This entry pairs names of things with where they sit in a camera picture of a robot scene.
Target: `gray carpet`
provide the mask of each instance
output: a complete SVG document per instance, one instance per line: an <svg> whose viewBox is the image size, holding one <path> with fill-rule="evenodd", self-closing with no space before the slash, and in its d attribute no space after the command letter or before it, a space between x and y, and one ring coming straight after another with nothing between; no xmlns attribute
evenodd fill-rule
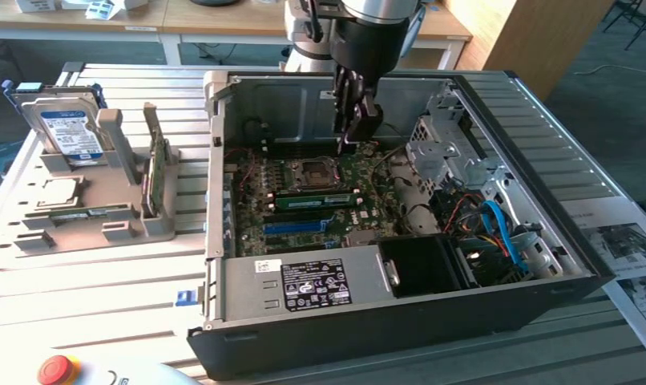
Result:
<svg viewBox="0 0 646 385"><path fill-rule="evenodd" d="M646 69L646 33L630 51L623 47L637 30L618 21L606 34L598 31L574 60L569 73L546 105L578 137L593 156L637 199L646 199L646 74L606 69L591 76L573 75L601 64ZM67 61L87 63L163 64L164 54L156 43L8 41L19 68L29 81L51 83ZM278 65L280 46L238 45L223 61L231 65ZM202 59L191 44L182 46L184 64L215 65ZM224 59L232 45L206 47L216 59ZM21 140L28 131L24 121L0 96L0 141Z"/></svg>

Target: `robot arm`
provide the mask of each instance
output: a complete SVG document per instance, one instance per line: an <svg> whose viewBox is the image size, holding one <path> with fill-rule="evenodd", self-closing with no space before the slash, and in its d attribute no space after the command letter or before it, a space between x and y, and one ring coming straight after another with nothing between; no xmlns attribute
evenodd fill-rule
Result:
<svg viewBox="0 0 646 385"><path fill-rule="evenodd" d="M331 59L336 64L335 133L342 134L340 152L370 140L383 122L383 110L375 103L378 82L395 68L419 10L418 0L288 0L288 38L298 54L311 60Z"/></svg>

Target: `psu label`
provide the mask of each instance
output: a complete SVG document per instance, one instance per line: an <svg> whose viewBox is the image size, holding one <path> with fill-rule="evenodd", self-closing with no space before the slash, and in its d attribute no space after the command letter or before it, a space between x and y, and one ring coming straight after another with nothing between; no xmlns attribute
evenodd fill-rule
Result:
<svg viewBox="0 0 646 385"><path fill-rule="evenodd" d="M352 303L342 259L280 266L284 307L290 311Z"/></svg>

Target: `motherboard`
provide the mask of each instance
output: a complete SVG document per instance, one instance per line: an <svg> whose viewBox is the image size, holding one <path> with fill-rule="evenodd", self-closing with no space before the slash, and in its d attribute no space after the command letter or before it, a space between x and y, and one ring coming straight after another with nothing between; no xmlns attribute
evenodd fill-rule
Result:
<svg viewBox="0 0 646 385"><path fill-rule="evenodd" d="M399 203L383 177L388 151L378 143L342 156L334 143L228 150L234 255L354 247L402 233Z"/></svg>

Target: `red emergency stop button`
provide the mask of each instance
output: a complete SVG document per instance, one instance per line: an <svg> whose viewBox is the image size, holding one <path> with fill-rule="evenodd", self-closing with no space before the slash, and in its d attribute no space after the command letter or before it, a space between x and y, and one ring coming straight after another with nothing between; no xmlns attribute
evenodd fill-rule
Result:
<svg viewBox="0 0 646 385"><path fill-rule="evenodd" d="M67 383L77 372L76 365L63 355L55 355L43 362L37 372L37 382L43 385L60 385Z"/></svg>

